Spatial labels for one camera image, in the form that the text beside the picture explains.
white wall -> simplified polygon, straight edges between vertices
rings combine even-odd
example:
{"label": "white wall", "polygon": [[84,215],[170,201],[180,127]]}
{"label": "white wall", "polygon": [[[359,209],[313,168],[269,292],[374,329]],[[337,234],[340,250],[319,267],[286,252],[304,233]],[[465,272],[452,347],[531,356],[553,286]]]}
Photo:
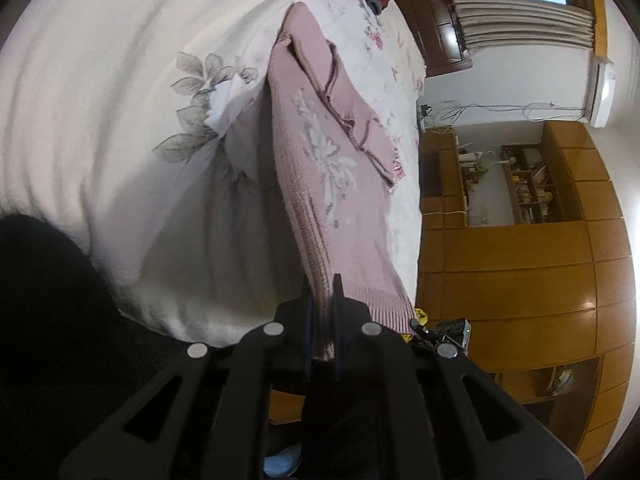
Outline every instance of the white wall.
{"label": "white wall", "polygon": [[[616,90],[606,128],[589,128],[609,171],[625,216],[631,243],[636,297],[640,292],[640,43],[613,0],[605,0],[607,11],[607,57],[616,67]],[[620,420],[607,447],[620,439],[640,407],[640,310],[636,314],[634,364]]]}
{"label": "white wall", "polygon": [[[609,171],[616,190],[626,229],[636,275],[636,294],[640,290],[640,136],[630,137],[628,130],[615,127],[588,128]],[[607,448],[608,453],[631,422],[640,406],[640,325],[636,324],[636,348],[629,388],[620,420]]]}
{"label": "white wall", "polygon": [[[555,102],[559,107],[584,108],[591,56],[589,50],[549,45],[487,48],[472,56],[472,68],[427,78],[418,102],[434,110],[450,108],[452,102],[517,106]],[[575,114],[558,110],[537,112],[531,118],[575,117]],[[519,110],[492,112],[470,108],[455,126],[523,119]],[[438,125],[442,123],[450,121],[439,121]]]}
{"label": "white wall", "polygon": [[468,124],[459,126],[456,124],[456,133],[460,145],[473,142],[467,149],[470,152],[485,152],[498,149],[502,144],[522,144],[540,142],[542,138],[543,123],[531,121],[492,123],[492,124]]}
{"label": "white wall", "polygon": [[474,184],[469,192],[469,225],[471,227],[482,226],[481,206],[486,207],[488,224],[485,225],[513,225],[513,211],[511,210],[511,198],[507,179],[500,164],[489,167],[489,171]]}

gray leaf pattern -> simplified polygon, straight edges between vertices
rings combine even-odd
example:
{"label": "gray leaf pattern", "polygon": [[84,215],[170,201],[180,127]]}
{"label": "gray leaf pattern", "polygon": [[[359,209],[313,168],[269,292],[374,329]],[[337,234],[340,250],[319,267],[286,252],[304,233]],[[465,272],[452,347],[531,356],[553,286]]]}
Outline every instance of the gray leaf pattern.
{"label": "gray leaf pattern", "polygon": [[187,54],[186,52],[178,53],[178,57],[175,59],[175,65],[178,70],[182,70],[183,72],[196,75],[198,77],[204,76],[204,72],[202,71],[202,62],[197,57]]}
{"label": "gray leaf pattern", "polygon": [[206,112],[198,106],[182,108],[175,114],[182,129],[189,133],[202,129],[204,121],[207,120]]}
{"label": "gray leaf pattern", "polygon": [[197,77],[183,77],[180,81],[176,81],[171,88],[180,95],[194,95],[204,86],[204,81]]}
{"label": "gray leaf pattern", "polygon": [[207,77],[217,73],[222,69],[222,58],[218,54],[211,53],[204,60],[204,69],[207,71]]}
{"label": "gray leaf pattern", "polygon": [[236,74],[236,67],[225,66],[214,72],[211,77],[211,85],[219,85],[223,81],[229,81]]}
{"label": "gray leaf pattern", "polygon": [[244,80],[245,83],[250,83],[251,81],[255,81],[258,79],[258,69],[257,68],[245,68],[240,72],[240,77]]}
{"label": "gray leaf pattern", "polygon": [[211,108],[211,104],[209,103],[209,94],[211,94],[208,90],[200,90],[195,93],[191,98],[191,106],[199,106],[204,111],[207,111]]}
{"label": "gray leaf pattern", "polygon": [[165,162],[184,162],[210,140],[197,134],[178,134],[158,144],[154,152]]}
{"label": "gray leaf pattern", "polygon": [[245,84],[258,79],[258,69],[245,67],[239,57],[233,65],[225,65],[218,55],[209,54],[204,63],[186,52],[179,52],[175,59],[178,70],[189,74],[176,81],[171,88],[178,95],[192,96],[190,106],[176,110],[182,132],[165,139],[154,148],[154,153],[165,162],[188,162],[191,157],[218,134],[204,124],[211,105],[209,97],[216,86],[238,74]]}

air conditioner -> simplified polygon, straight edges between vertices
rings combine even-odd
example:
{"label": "air conditioner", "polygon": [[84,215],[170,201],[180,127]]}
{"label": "air conditioner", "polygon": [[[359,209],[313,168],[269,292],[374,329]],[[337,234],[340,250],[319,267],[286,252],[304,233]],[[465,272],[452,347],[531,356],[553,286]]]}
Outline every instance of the air conditioner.
{"label": "air conditioner", "polygon": [[615,89],[616,70],[613,63],[609,59],[594,57],[585,113],[591,126],[606,126]]}

pink knit sweater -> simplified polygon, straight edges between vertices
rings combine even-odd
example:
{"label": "pink knit sweater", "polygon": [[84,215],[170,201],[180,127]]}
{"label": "pink knit sweater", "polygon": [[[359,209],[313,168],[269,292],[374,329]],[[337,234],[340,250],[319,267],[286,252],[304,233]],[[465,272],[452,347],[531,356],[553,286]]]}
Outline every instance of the pink knit sweater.
{"label": "pink knit sweater", "polygon": [[316,302],[316,356],[332,355],[332,279],[373,320],[409,333],[412,306],[388,256],[394,146],[302,3],[269,64],[273,148],[287,213]]}

white bedsheet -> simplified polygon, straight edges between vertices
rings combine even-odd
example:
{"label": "white bedsheet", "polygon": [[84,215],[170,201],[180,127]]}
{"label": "white bedsheet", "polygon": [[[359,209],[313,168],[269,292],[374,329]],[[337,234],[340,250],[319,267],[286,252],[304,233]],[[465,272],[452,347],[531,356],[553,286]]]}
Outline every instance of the white bedsheet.
{"label": "white bedsheet", "polygon": [[396,140],[388,242],[415,298],[424,63],[393,3],[33,0],[0,51],[0,212],[67,233],[161,332],[223,346],[271,319],[302,284],[264,89],[294,1]]}

